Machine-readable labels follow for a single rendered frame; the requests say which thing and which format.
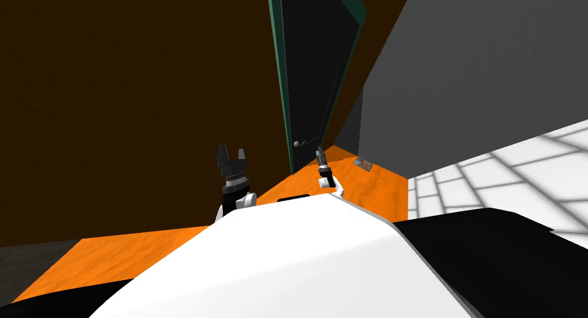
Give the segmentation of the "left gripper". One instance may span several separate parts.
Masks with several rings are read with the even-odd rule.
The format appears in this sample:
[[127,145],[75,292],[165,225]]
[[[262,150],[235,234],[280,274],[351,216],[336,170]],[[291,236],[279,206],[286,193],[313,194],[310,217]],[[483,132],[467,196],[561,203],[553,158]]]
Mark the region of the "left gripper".
[[223,177],[236,176],[246,172],[246,156],[243,148],[238,149],[238,159],[229,160],[226,145],[218,145],[216,161]]

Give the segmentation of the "black door leaf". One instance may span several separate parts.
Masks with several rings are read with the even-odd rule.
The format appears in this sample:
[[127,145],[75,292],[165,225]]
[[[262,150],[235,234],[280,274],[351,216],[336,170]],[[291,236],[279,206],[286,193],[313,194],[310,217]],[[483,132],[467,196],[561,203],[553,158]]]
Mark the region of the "black door leaf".
[[[281,20],[291,140],[321,137],[321,146],[359,23],[342,0],[281,0]],[[316,149],[293,146],[292,170],[314,160]]]

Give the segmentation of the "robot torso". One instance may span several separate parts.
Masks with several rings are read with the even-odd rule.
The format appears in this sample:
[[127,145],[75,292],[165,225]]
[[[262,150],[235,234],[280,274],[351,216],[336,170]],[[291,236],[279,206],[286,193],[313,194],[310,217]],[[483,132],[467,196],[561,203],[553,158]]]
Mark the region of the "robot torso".
[[90,318],[482,318],[391,222],[331,194],[232,211]]

